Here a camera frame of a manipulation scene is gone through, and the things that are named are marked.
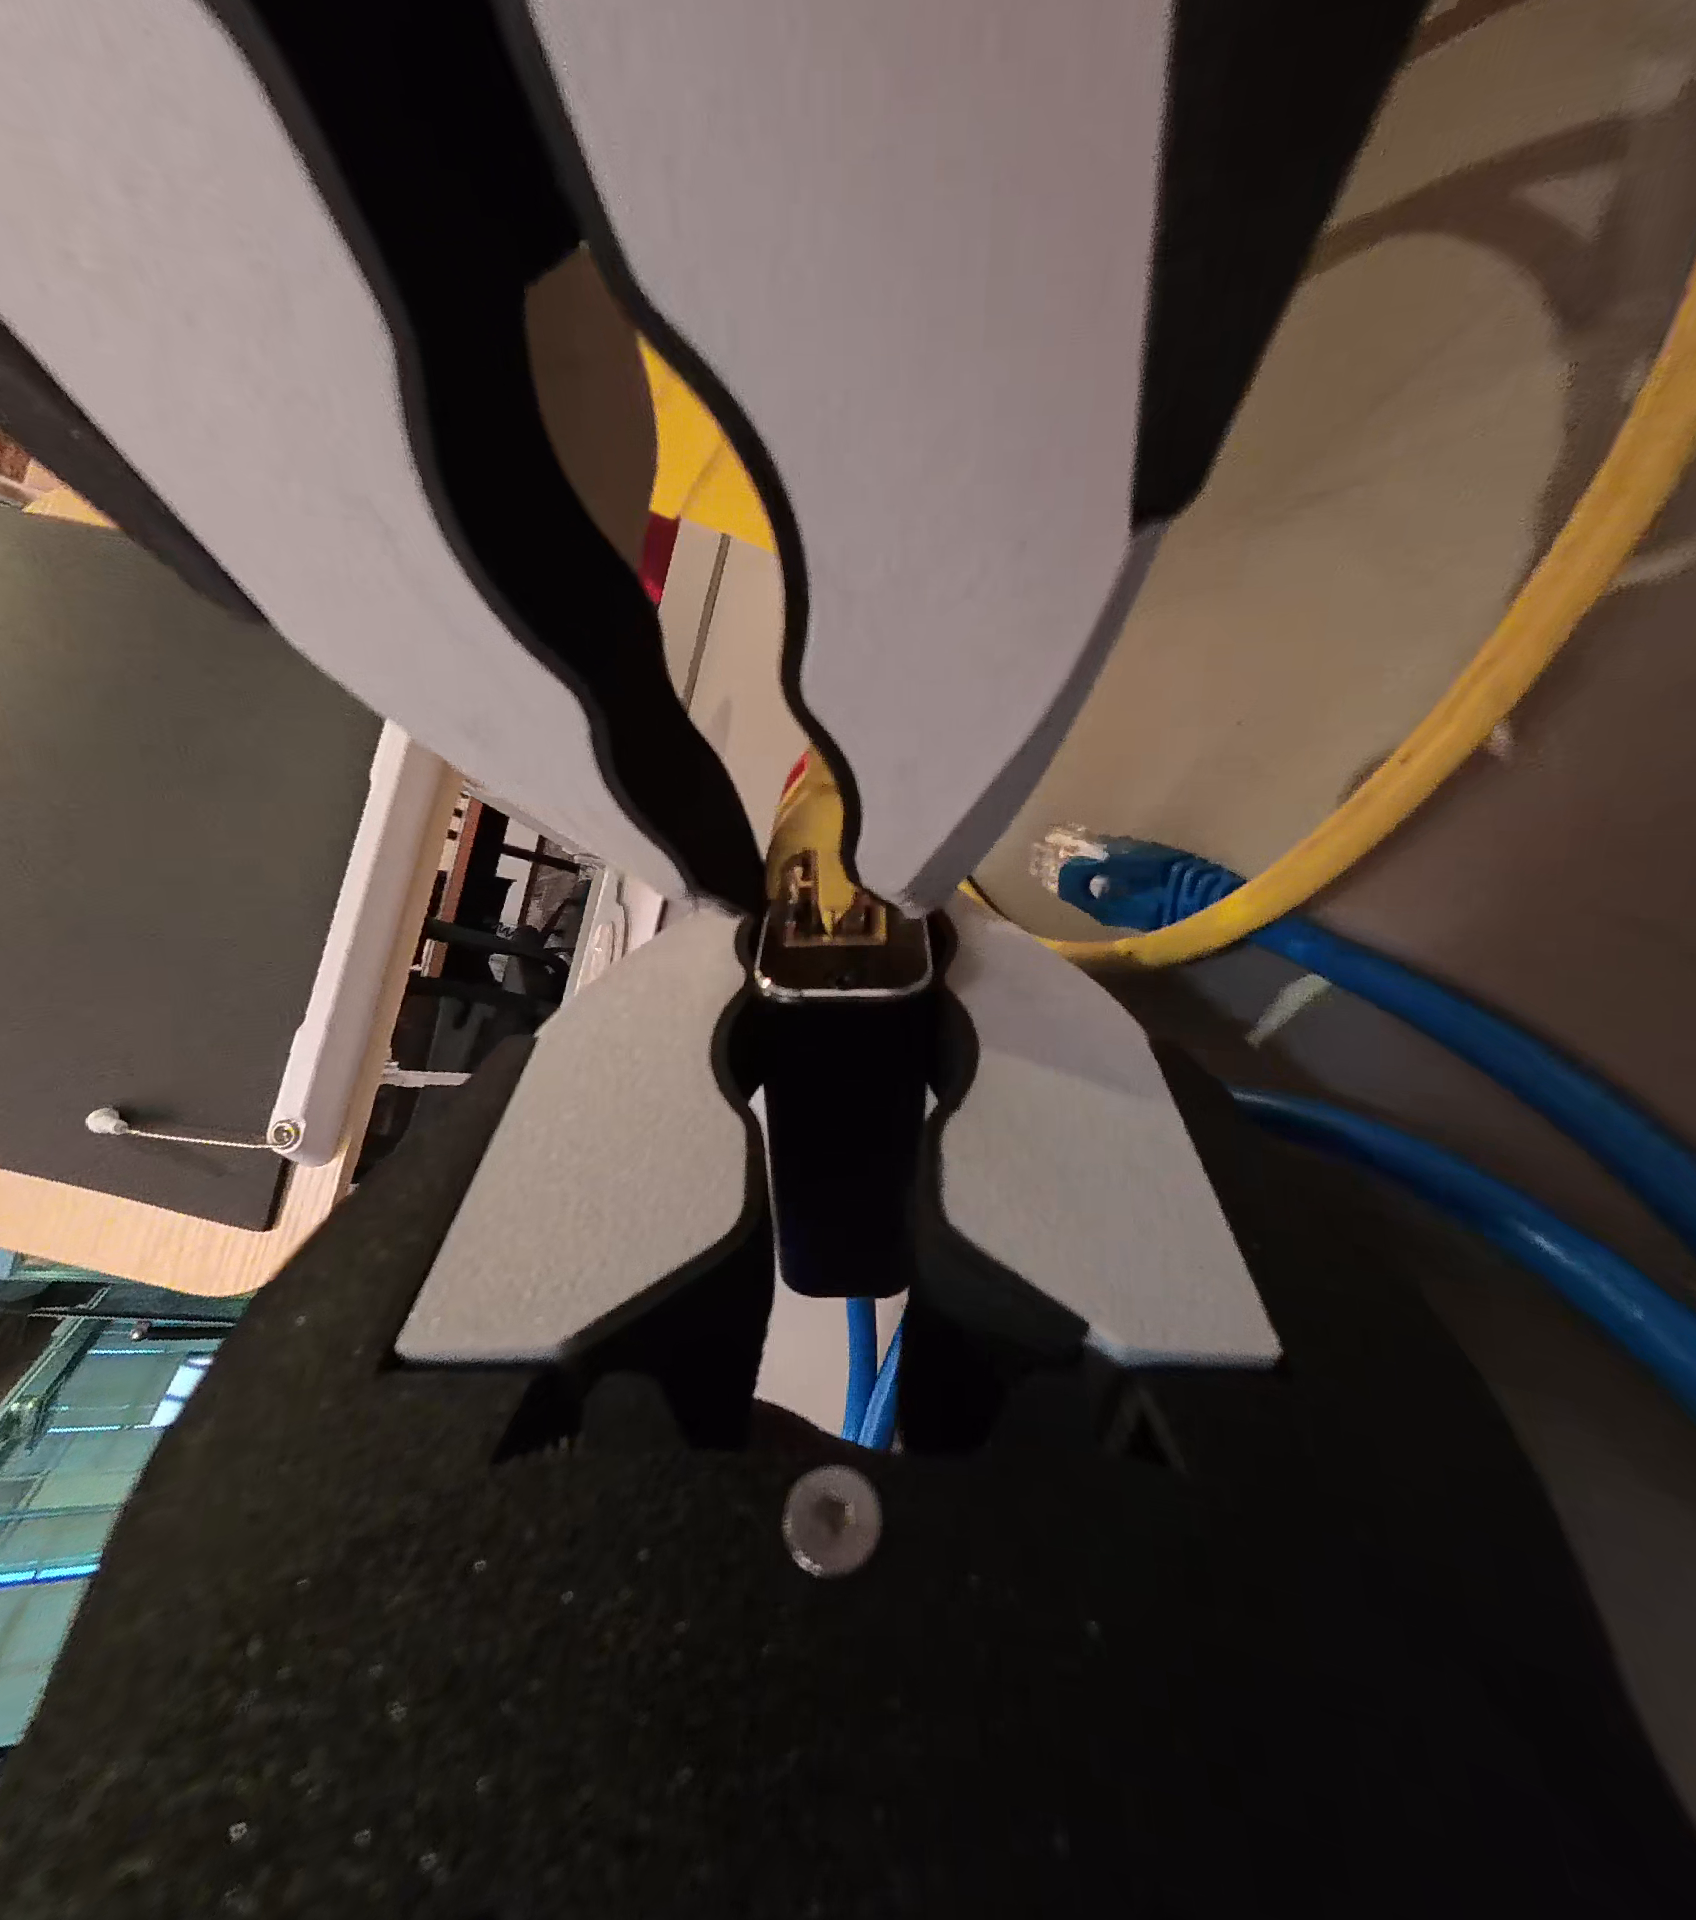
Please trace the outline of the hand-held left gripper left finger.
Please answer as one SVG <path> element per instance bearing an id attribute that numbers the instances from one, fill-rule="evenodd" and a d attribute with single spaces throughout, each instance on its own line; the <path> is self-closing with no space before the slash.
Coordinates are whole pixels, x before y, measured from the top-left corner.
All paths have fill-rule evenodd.
<path id="1" fill-rule="evenodd" d="M 695 1449 L 750 1436 L 765 1343 L 765 1145 L 744 921 L 686 915 L 541 1029 L 396 1353 L 526 1365 L 556 1407 L 651 1380 Z"/>

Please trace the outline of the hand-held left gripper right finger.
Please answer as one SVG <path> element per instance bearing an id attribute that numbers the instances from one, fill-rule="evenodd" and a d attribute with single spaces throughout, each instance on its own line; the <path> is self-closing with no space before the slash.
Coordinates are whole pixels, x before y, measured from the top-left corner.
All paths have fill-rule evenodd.
<path id="1" fill-rule="evenodd" d="M 984 911 L 943 941 L 907 1451 L 980 1451 L 1027 1405 L 1098 1432 L 1127 1384 L 1270 1380 L 1279 1331 L 1142 1023 Z"/>

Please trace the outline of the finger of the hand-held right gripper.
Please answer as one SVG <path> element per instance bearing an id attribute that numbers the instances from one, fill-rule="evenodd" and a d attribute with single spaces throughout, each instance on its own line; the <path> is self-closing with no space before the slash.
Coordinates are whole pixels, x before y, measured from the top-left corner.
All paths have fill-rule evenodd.
<path id="1" fill-rule="evenodd" d="M 943 901 L 1150 561 L 1168 3 L 515 3 L 590 235 L 740 413 L 861 882 Z"/>
<path id="2" fill-rule="evenodd" d="M 552 443 L 492 3 L 0 3 L 0 331 L 363 705 L 667 893 L 762 855 Z"/>

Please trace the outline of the black ethernet splitter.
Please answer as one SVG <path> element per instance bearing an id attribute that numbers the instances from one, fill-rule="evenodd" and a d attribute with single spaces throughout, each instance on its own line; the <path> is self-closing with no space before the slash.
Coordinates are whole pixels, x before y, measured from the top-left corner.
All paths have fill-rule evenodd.
<path id="1" fill-rule="evenodd" d="M 810 833 L 774 844 L 751 962 L 782 1277 L 804 1296 L 907 1288 L 931 1092 L 924 919 L 858 888 Z"/>

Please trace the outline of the black wood-framed board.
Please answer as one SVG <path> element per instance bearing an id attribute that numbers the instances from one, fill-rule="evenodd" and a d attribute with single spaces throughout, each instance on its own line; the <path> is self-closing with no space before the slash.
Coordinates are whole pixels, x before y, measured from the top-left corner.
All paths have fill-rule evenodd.
<path id="1" fill-rule="evenodd" d="M 269 1284 L 346 1178 L 261 1139 L 382 718 L 118 532 L 0 506 L 0 1244 Z"/>

